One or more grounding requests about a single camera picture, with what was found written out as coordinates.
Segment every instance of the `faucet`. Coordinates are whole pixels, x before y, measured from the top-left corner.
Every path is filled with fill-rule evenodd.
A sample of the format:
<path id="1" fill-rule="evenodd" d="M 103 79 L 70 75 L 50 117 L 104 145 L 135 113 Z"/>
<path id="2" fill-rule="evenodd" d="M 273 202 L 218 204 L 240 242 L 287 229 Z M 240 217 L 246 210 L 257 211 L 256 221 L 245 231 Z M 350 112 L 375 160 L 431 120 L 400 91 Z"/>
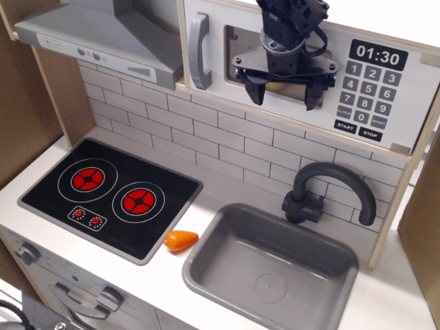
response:
<path id="1" fill-rule="evenodd" d="M 287 220 L 292 223 L 302 223 L 306 220 L 319 222 L 324 208 L 324 197 L 319 196 L 316 199 L 306 191 L 307 181 L 317 175 L 334 177 L 353 189 L 362 204 L 359 222 L 364 226 L 373 224 L 376 218 L 376 200 L 370 187 L 353 171 L 329 162 L 308 164 L 296 173 L 294 188 L 286 194 L 282 207 Z"/>

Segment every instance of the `gray sink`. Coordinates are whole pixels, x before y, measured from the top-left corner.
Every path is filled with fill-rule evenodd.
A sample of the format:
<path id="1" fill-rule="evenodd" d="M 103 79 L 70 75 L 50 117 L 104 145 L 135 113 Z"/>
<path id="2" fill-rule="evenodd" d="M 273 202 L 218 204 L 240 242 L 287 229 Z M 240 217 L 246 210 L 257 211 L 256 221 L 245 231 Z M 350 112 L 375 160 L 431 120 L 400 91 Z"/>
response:
<path id="1" fill-rule="evenodd" d="M 183 268 L 194 292 L 269 329 L 337 329 L 358 259 L 344 244 L 243 204 L 222 208 Z"/>

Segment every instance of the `display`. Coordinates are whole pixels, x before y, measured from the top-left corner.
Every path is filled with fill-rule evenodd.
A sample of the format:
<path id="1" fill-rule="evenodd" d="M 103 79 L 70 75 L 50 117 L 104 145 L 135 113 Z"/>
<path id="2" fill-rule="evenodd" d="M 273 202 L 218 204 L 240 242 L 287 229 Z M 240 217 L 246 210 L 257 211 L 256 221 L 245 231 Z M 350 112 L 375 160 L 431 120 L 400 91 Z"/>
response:
<path id="1" fill-rule="evenodd" d="M 408 58 L 408 52 L 353 39 L 350 48 L 350 58 L 397 71 L 403 71 L 406 59 Z"/>

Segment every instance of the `keypad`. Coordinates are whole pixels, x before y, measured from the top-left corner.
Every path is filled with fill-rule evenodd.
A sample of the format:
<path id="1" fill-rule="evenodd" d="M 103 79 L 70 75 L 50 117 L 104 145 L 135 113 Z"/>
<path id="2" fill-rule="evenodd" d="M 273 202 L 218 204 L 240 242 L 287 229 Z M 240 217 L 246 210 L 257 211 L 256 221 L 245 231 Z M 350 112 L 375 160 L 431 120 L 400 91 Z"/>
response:
<path id="1" fill-rule="evenodd" d="M 380 142 L 401 79 L 402 73 L 348 60 L 336 111 L 344 120 L 335 129 Z"/>

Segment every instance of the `plywood edge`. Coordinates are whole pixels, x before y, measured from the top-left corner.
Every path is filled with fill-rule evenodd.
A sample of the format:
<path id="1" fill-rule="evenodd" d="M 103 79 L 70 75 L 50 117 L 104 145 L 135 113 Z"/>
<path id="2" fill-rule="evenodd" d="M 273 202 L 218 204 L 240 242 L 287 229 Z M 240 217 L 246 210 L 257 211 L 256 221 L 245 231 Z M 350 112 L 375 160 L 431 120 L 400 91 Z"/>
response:
<path id="1" fill-rule="evenodd" d="M 63 133 L 73 146 L 95 126 L 78 62 L 42 48 L 32 50 Z"/>

